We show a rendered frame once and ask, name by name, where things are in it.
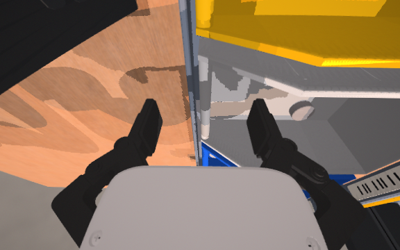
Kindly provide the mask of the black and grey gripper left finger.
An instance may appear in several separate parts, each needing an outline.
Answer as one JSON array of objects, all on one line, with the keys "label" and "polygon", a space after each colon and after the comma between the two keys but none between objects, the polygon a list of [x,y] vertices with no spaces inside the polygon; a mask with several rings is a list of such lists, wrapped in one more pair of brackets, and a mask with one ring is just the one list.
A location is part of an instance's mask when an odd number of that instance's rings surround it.
[{"label": "black and grey gripper left finger", "polygon": [[156,100],[146,99],[128,136],[114,143],[114,149],[91,162],[52,201],[51,208],[80,248],[96,210],[95,200],[102,189],[120,172],[149,165],[155,153],[163,119]]}]

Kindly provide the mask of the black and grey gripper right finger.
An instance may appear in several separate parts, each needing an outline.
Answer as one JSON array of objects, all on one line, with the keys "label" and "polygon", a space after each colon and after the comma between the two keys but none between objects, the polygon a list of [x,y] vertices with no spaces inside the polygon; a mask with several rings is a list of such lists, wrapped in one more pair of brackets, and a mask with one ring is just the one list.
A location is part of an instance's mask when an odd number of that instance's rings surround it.
[{"label": "black and grey gripper right finger", "polygon": [[[314,213],[328,250],[340,250],[365,220],[364,206],[341,185],[329,178],[318,163],[297,151],[297,145],[283,138],[264,99],[253,101],[247,128],[260,167],[291,176],[314,200]],[[265,166],[264,166],[265,165]]]}]

